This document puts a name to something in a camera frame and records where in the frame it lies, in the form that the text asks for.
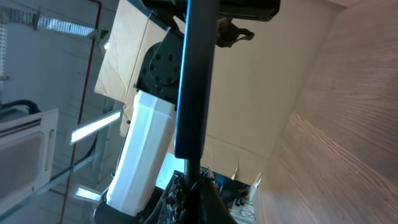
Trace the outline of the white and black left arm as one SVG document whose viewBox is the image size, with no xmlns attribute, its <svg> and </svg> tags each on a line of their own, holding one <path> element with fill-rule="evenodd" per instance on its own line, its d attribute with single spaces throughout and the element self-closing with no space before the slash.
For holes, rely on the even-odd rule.
<svg viewBox="0 0 398 224">
<path fill-rule="evenodd" d="M 270 21 L 279 0 L 133 1 L 163 28 L 144 54 L 131 123 L 96 223 L 233 223 L 200 167 L 215 47 L 254 34 L 233 19 Z"/>
</svg>

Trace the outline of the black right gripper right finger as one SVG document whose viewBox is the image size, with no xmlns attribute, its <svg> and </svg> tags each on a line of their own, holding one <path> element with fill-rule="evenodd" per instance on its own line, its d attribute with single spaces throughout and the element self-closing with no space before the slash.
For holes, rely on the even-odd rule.
<svg viewBox="0 0 398 224">
<path fill-rule="evenodd" d="M 214 188 L 214 178 L 208 169 L 200 170 L 198 197 L 199 224 L 237 224 Z"/>
</svg>

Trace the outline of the blue smartphone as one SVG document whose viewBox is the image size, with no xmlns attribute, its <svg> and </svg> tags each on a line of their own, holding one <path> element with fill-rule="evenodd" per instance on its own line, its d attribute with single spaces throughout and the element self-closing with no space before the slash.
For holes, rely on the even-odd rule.
<svg viewBox="0 0 398 224">
<path fill-rule="evenodd" d="M 189 0 L 175 127 L 175 157 L 203 154 L 220 2 Z"/>
</svg>

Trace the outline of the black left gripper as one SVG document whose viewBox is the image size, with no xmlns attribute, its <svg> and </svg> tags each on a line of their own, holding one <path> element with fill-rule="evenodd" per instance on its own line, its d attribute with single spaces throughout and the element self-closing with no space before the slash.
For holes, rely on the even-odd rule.
<svg viewBox="0 0 398 224">
<path fill-rule="evenodd" d="M 184 22 L 187 20 L 188 0 L 142 0 L 141 4 L 173 29 L 177 28 L 175 17 Z M 216 45 L 232 47 L 240 40 L 251 40 L 254 37 L 250 30 L 234 25 L 233 19 L 268 22 L 279 9 L 280 0 L 221 0 Z"/>
</svg>

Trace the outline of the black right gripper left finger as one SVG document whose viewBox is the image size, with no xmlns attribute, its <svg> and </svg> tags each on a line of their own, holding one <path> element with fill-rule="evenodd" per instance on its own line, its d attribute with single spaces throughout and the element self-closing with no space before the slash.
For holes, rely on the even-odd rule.
<svg viewBox="0 0 398 224">
<path fill-rule="evenodd" d="M 155 209 L 144 224 L 181 224 L 186 220 L 184 178 L 174 172 Z"/>
</svg>

